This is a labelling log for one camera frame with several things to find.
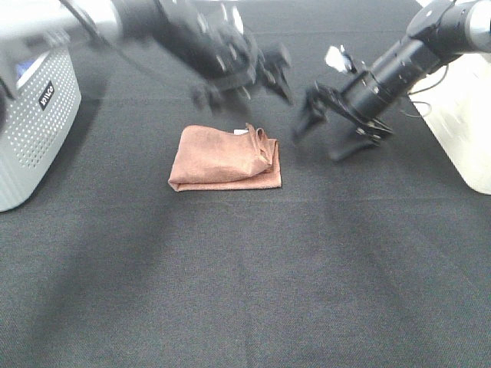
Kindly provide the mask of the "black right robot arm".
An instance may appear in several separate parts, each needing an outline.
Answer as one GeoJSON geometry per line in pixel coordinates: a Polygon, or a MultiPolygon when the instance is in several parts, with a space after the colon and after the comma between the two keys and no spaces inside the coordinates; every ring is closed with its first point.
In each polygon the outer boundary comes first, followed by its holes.
{"type": "Polygon", "coordinates": [[[490,52],[488,1],[432,1],[419,10],[405,35],[370,67],[350,66],[354,78],[341,90],[315,84],[306,91],[302,119],[292,135],[299,141],[333,111],[352,128],[334,123],[329,156],[342,160],[377,146],[392,129],[380,115],[414,85],[463,54],[490,52]]]}

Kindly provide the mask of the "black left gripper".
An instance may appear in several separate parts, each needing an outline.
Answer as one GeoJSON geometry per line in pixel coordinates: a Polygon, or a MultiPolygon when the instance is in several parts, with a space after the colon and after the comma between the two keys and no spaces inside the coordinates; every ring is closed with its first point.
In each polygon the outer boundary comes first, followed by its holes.
{"type": "Polygon", "coordinates": [[[246,101],[264,88],[288,105],[294,97],[283,73],[291,67],[287,47],[279,42],[262,50],[254,36],[235,25],[222,22],[201,30],[196,50],[191,51],[191,68],[203,84],[191,90],[193,104],[211,111],[243,111],[246,101]]]}

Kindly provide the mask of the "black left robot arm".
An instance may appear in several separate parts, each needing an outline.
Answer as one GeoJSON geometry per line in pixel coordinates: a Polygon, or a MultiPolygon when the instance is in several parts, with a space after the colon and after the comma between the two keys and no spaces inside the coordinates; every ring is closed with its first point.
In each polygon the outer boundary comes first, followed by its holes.
{"type": "Polygon", "coordinates": [[[192,93],[197,106],[220,110],[260,88],[293,102],[283,44],[261,49],[234,5],[207,17],[190,1],[3,1],[1,98],[17,97],[18,64],[43,53],[83,44],[116,50],[148,38],[204,80],[192,93]]]}

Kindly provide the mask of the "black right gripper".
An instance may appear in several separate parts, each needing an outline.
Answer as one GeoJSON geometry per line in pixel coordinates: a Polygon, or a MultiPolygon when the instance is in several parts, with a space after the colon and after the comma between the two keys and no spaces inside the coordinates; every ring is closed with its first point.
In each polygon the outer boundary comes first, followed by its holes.
{"type": "Polygon", "coordinates": [[[318,124],[327,122],[329,110],[352,122],[356,132],[332,143],[328,156],[333,161],[342,161],[361,150],[375,147],[382,139],[393,134],[393,130],[377,117],[362,117],[349,107],[340,91],[315,83],[307,89],[305,103],[292,127],[293,141],[299,142],[318,124]]]}

